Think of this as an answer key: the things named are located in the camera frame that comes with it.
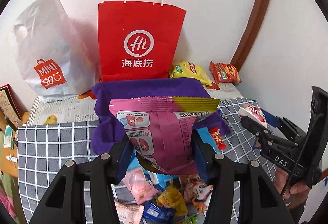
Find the right hand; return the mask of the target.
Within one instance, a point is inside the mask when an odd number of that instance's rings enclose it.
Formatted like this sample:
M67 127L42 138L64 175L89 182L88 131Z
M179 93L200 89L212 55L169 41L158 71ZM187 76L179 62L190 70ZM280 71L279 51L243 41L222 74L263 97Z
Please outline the right hand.
M288 173L277 167L273 184L279 192L282 191L287 181L287 178ZM288 186L286 191L284 192L283 199L290 201L290 203L288 204L289 209L296 208L297 206L300 206L301 204L306 202L310 190L311 189L303 181L301 181L291 187Z

